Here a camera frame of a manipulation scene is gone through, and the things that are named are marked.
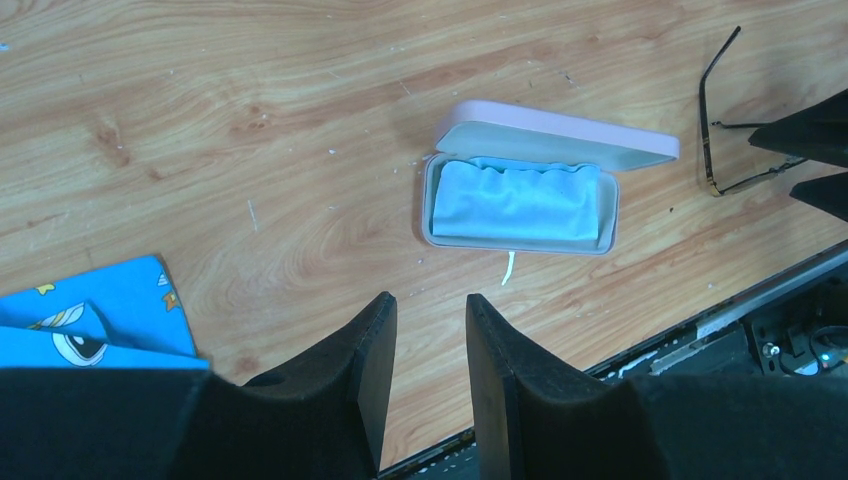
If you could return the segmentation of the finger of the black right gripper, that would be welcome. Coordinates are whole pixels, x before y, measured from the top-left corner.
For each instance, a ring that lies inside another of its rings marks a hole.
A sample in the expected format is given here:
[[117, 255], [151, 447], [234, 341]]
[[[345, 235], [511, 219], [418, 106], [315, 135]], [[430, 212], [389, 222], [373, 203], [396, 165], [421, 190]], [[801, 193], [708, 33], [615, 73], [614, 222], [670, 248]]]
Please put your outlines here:
[[848, 220], [848, 173], [816, 178], [796, 184], [790, 196], [842, 221]]
[[847, 167], [847, 91], [758, 128], [751, 146]]

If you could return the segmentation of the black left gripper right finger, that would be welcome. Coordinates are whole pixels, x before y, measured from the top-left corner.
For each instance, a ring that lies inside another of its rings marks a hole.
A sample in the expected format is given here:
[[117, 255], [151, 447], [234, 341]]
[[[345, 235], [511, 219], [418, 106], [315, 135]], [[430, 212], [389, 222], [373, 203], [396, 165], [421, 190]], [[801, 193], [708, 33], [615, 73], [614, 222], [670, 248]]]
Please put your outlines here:
[[515, 329], [482, 295], [466, 344], [484, 479], [843, 479], [847, 382], [636, 376], [609, 385]]

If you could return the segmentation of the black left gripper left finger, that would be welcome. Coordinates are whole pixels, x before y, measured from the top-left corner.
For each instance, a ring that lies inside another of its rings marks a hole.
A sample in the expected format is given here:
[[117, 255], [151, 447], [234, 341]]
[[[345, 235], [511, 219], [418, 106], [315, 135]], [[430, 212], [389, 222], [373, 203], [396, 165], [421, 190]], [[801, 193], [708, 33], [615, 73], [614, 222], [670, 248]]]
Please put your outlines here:
[[1, 373], [5, 479], [373, 479], [397, 302], [235, 385], [190, 369]]

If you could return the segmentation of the light blue cleaning cloth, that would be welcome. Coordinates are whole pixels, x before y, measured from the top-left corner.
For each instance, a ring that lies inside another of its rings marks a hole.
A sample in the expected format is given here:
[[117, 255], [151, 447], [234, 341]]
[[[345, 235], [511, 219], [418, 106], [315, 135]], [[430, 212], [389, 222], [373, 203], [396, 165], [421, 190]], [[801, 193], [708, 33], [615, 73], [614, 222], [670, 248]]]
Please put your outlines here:
[[486, 240], [584, 241], [600, 233], [601, 170], [534, 171], [450, 161], [441, 170], [432, 234]]

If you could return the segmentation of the pink glasses case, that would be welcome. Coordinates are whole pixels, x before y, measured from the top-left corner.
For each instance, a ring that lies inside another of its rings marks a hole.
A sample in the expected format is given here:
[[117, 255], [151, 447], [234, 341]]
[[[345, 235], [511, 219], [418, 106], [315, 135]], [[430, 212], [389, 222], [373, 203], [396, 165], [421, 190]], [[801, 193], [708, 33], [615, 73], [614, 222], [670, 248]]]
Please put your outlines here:
[[421, 234], [450, 248], [604, 255], [617, 174], [673, 162], [677, 137], [488, 100], [456, 104], [423, 170]]

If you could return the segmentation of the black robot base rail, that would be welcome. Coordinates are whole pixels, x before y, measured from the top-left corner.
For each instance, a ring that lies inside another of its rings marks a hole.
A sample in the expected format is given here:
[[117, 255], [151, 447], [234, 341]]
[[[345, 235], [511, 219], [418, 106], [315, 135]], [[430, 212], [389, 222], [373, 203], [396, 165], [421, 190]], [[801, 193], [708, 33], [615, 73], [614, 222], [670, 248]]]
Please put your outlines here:
[[847, 287], [841, 242], [631, 348], [587, 368], [614, 385], [638, 374], [812, 376], [807, 341], [824, 305]]

